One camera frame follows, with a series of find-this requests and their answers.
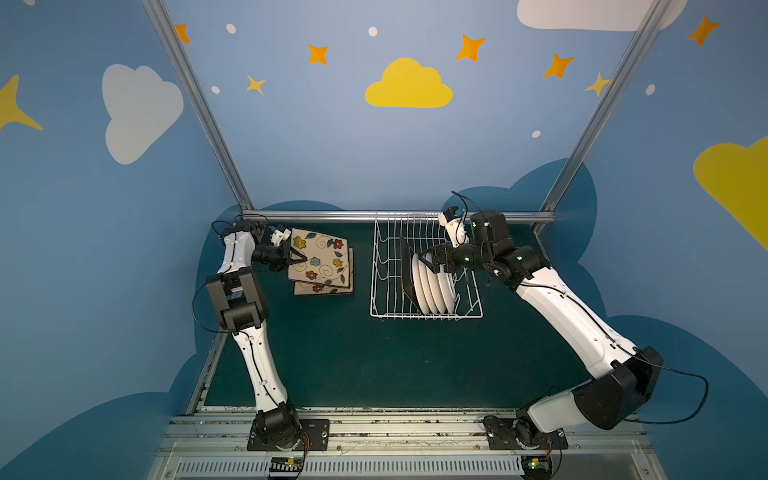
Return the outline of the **black square floral plate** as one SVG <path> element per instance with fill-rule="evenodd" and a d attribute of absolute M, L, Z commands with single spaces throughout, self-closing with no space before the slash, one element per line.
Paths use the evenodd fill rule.
<path fill-rule="evenodd" d="M 349 267 L 347 268 L 348 276 L 346 279 L 349 281 L 349 285 L 346 287 L 334 286 L 325 283 L 309 282 L 306 273 L 310 270 L 317 274 L 317 278 L 320 279 L 323 273 L 331 273 L 332 270 L 336 270 L 333 265 L 319 265 L 314 266 L 309 262 L 305 262 L 299 265 L 291 266 L 288 270 L 288 279 L 294 282 L 293 294 L 296 296 L 315 296 L 315 295 L 342 295 L 351 294 L 354 291 L 354 250 L 350 249 L 348 253 Z"/>
<path fill-rule="evenodd" d="M 331 273 L 323 273 L 320 279 L 310 270 L 306 273 L 309 282 L 325 283 L 339 287 L 346 287 L 349 281 L 347 268 L 349 267 L 349 242 L 347 239 L 326 235 L 321 232 L 293 229 L 290 238 L 291 248 L 301 250 L 311 265 L 333 265 L 336 270 Z"/>

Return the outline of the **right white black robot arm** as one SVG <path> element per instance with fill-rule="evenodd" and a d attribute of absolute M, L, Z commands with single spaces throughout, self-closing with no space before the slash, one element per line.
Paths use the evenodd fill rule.
<path fill-rule="evenodd" d="M 512 424 L 516 444 L 536 449 L 550 434 L 572 425 L 611 430 L 651 399 L 663 365 L 659 352 L 638 349 L 589 308 L 542 254 L 516 245 L 502 213 L 480 211 L 465 218 L 451 207 L 439 214 L 438 222 L 448 242 L 422 252 L 406 243 L 400 247 L 402 289 L 420 310 L 446 313 L 449 308 L 444 302 L 427 305 L 426 290 L 416 281 L 424 279 L 438 293 L 450 294 L 447 275 L 456 269 L 484 270 L 534 307 L 590 375 L 588 381 L 518 411 Z"/>

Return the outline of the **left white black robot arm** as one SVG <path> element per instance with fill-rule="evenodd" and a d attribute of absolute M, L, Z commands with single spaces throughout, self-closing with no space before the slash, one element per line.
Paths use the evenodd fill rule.
<path fill-rule="evenodd" d="M 267 335 L 269 316 L 265 294 L 254 263 L 280 271 L 294 263 L 292 231 L 252 219 L 242 219 L 218 233 L 224 254 L 217 272 L 204 287 L 219 330 L 231 335 L 241 352 L 255 400 L 250 450 L 277 449 L 308 453 L 309 433 L 283 385 Z"/>

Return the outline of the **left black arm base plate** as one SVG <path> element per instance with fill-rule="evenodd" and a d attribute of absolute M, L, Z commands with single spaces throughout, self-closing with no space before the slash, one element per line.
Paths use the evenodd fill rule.
<path fill-rule="evenodd" d="M 330 422 L 328 419 L 301 419 L 298 423 L 288 420 L 268 426 L 256 418 L 250 428 L 246 449 L 248 451 L 284 451 L 302 453 L 326 451 Z"/>

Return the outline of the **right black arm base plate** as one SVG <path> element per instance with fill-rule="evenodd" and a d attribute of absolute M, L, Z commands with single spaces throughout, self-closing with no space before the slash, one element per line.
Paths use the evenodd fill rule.
<path fill-rule="evenodd" d="M 491 450 L 566 450 L 569 447 L 561 430 L 544 433 L 527 418 L 486 415 L 482 425 Z"/>

